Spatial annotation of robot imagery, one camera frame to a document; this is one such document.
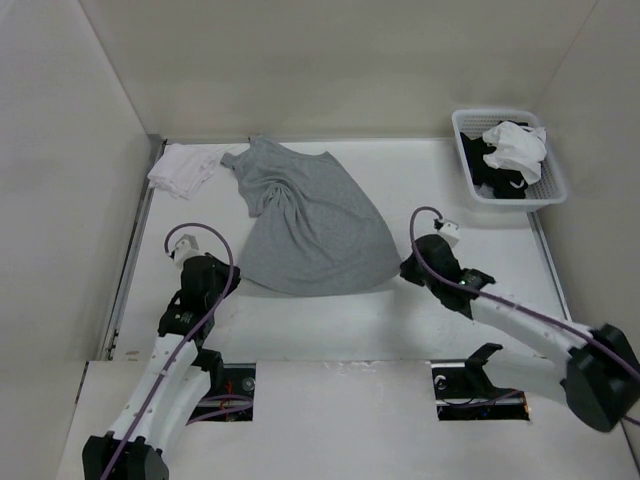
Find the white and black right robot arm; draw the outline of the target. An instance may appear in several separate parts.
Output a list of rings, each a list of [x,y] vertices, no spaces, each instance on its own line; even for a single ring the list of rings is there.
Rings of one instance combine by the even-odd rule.
[[[626,335],[605,324],[567,323],[501,297],[496,280],[462,268],[449,244],[411,240],[400,276],[427,288],[446,309],[502,331],[548,361],[527,376],[541,395],[565,404],[588,427],[610,432],[639,402],[639,360]]]

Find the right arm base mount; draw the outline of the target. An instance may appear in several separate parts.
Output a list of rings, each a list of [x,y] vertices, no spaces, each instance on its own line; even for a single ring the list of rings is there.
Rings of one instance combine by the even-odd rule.
[[[503,346],[487,343],[465,359],[431,364],[440,421],[529,421],[525,394],[513,388],[495,386],[485,365]]]

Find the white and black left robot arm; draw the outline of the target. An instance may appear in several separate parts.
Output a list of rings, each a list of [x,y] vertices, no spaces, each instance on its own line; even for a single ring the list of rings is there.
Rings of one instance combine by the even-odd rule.
[[[240,269],[209,253],[189,254],[179,266],[180,288],[160,318],[141,379],[107,432],[84,445],[86,479],[168,479],[168,451],[196,405],[223,390],[221,354],[204,343]]]

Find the grey tank top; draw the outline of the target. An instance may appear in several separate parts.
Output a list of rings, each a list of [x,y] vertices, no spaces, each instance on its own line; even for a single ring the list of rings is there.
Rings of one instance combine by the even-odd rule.
[[[254,220],[239,257],[246,279],[279,293],[331,296],[398,274],[401,258],[386,221],[329,152],[304,154],[254,137],[221,164]]]

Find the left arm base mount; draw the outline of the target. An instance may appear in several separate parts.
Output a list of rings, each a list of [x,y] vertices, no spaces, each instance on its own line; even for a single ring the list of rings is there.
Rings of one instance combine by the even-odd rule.
[[[225,364],[210,390],[191,414],[190,422],[250,422],[256,390],[255,364]]]

